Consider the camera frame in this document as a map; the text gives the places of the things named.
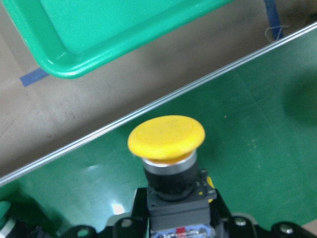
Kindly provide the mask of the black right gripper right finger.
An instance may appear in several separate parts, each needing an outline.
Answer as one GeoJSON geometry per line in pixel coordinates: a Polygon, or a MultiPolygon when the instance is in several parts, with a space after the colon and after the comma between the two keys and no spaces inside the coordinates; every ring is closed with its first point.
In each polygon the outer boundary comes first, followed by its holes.
{"type": "Polygon", "coordinates": [[[211,225],[216,238],[252,238],[253,225],[242,215],[232,215],[219,191],[216,199],[210,203],[211,225]]]}

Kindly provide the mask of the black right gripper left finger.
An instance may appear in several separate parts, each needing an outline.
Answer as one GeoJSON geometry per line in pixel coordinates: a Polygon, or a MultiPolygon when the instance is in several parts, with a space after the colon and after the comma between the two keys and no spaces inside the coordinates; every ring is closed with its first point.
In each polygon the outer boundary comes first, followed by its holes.
{"type": "Polygon", "coordinates": [[[107,221],[107,238],[146,238],[149,212],[147,190],[136,190],[130,213],[115,215],[107,221]]]}

